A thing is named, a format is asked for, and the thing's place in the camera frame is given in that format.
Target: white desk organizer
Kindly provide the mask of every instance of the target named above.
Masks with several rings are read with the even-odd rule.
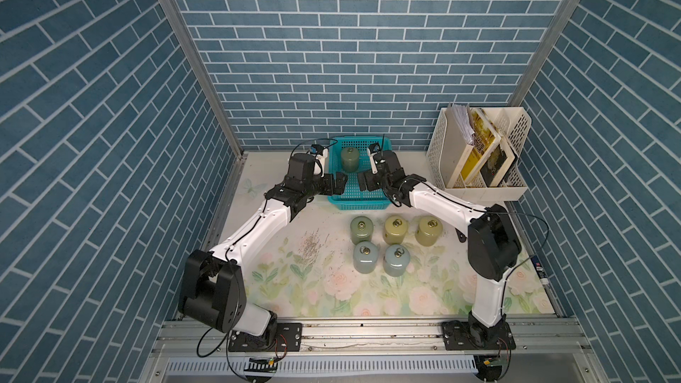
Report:
[[[482,109],[498,132],[506,136],[519,156],[522,153],[522,147],[525,144],[527,134],[530,132],[530,125],[532,124],[532,119],[527,114],[527,111],[521,106],[483,107]],[[442,179],[442,174],[440,174],[440,158],[442,157],[442,149],[445,147],[446,132],[447,119],[445,118],[445,109],[442,108],[435,125],[435,132],[433,132],[430,139],[428,152],[426,153],[430,163],[430,170],[434,177],[434,183],[438,188],[460,199],[471,202],[502,202],[520,199],[525,190],[527,190],[527,185],[517,169],[517,160],[509,169],[506,181],[502,182],[498,187],[488,188],[482,176],[478,173],[475,180],[468,185],[464,183],[463,178],[459,175],[456,188],[445,188],[445,182]]]

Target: yellow-green weight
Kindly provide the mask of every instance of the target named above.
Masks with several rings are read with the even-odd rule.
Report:
[[[430,247],[437,242],[438,237],[442,234],[442,222],[434,216],[424,216],[419,221],[419,227],[416,230],[416,241],[424,247]]]
[[[360,167],[360,150],[355,147],[345,147],[341,149],[340,165],[347,173],[356,172]]]
[[[409,230],[409,222],[397,215],[388,217],[384,226],[383,239],[388,244],[401,244]]]

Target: black motor joint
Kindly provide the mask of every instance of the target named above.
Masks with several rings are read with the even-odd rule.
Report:
[[[297,153],[289,159],[289,170],[281,183],[265,193],[266,199],[279,200],[291,208],[291,220],[315,195],[341,195],[345,190],[347,174],[315,174],[315,165],[321,167],[312,154]]]
[[[215,282],[209,277],[215,276]],[[178,311],[226,333],[241,318],[246,289],[241,267],[194,250],[184,264]]]
[[[411,206],[409,192],[416,184],[425,182],[426,179],[418,174],[404,174],[397,154],[390,150],[381,151],[379,143],[371,144],[369,151],[372,154],[376,153],[372,160],[377,172],[373,173],[373,169],[369,169],[357,174],[360,191],[383,190],[391,200]]]

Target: black mounting plate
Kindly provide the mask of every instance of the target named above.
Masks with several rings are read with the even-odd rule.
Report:
[[[275,351],[275,345],[270,348],[262,349],[258,344],[251,342],[249,335],[246,333],[235,334],[234,340],[229,341],[229,351],[230,352],[244,352],[244,353],[263,353]],[[284,350],[288,352],[299,352],[300,351],[300,338],[302,337],[302,324],[299,322],[277,322],[277,353],[279,355],[284,354]]]
[[[469,323],[463,321],[448,321],[442,323],[442,335],[445,341],[445,349],[447,350],[498,350],[499,345],[497,339],[491,339],[489,342],[480,347],[472,343],[469,336]],[[508,322],[504,322],[498,332],[498,338],[506,342],[509,350],[515,349],[515,340],[511,333],[511,328]]]

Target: book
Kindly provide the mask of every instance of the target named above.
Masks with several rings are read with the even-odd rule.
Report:
[[[445,111],[447,131],[440,157],[440,174],[445,188],[459,188],[461,169],[473,149],[473,134],[468,106],[449,105]]]
[[[506,140],[506,137],[502,136],[499,145],[492,151],[487,162],[480,169],[480,176],[485,181],[485,185],[489,188],[499,186],[515,162],[516,156],[517,154],[511,144]]]
[[[474,131],[473,149],[461,169],[465,184],[473,182],[501,141],[501,135],[480,108],[471,108],[471,126]]]

